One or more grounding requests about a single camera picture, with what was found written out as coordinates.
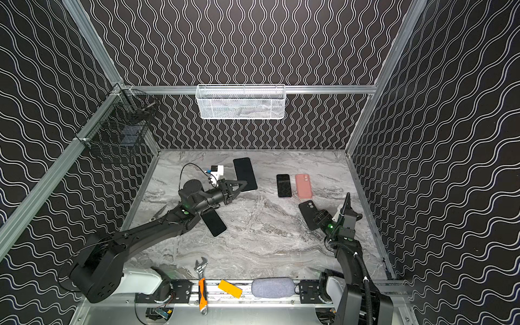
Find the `pink phone case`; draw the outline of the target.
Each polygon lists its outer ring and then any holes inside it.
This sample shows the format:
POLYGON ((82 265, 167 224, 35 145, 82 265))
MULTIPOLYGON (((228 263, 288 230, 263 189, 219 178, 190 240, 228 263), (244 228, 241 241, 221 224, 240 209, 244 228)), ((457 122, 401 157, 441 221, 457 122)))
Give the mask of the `pink phone case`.
POLYGON ((296 174, 295 184, 297 188, 297 196, 300 199, 312 199, 313 192, 311 188, 310 176, 308 174, 296 174))

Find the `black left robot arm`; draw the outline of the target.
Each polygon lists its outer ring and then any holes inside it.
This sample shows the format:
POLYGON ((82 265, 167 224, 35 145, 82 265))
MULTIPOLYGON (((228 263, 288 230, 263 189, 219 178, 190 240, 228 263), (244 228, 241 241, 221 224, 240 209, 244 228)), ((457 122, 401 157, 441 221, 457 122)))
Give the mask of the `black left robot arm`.
POLYGON ((217 237, 227 230, 217 214, 246 188, 240 180, 217 181, 215 188, 204 190, 199 180, 189 180, 179 190, 180 202, 156 221, 115 232, 107 236, 94 234, 87 246, 73 259, 68 271, 71 282, 91 303, 99 303, 119 293, 129 275, 124 265, 134 255, 162 241, 191 231, 200 221, 217 237))

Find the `black phone case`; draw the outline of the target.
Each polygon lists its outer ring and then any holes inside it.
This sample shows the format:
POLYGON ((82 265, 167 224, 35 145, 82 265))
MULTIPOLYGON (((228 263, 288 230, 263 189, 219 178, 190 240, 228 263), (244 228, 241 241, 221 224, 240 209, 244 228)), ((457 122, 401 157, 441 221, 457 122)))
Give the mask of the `black phone case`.
POLYGON ((325 210, 319 210, 313 200, 307 200, 300 203, 298 207, 307 227, 311 231, 320 228, 324 223, 324 220, 328 217, 328 212, 325 210))

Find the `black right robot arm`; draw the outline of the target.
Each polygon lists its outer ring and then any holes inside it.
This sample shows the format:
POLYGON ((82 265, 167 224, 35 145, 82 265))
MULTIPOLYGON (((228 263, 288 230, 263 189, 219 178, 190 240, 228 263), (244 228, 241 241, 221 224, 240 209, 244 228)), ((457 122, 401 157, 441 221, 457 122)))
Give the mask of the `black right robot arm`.
POLYGON ((334 253, 341 266, 343 278, 339 281, 339 297, 329 297, 336 303, 335 324, 391 324, 394 305, 383 295, 369 275, 364 262, 362 245, 355 239, 356 222, 362 214, 352 209, 351 195, 347 194, 339 210, 337 221, 328 211, 320 210, 314 222, 325 233, 324 245, 334 253))

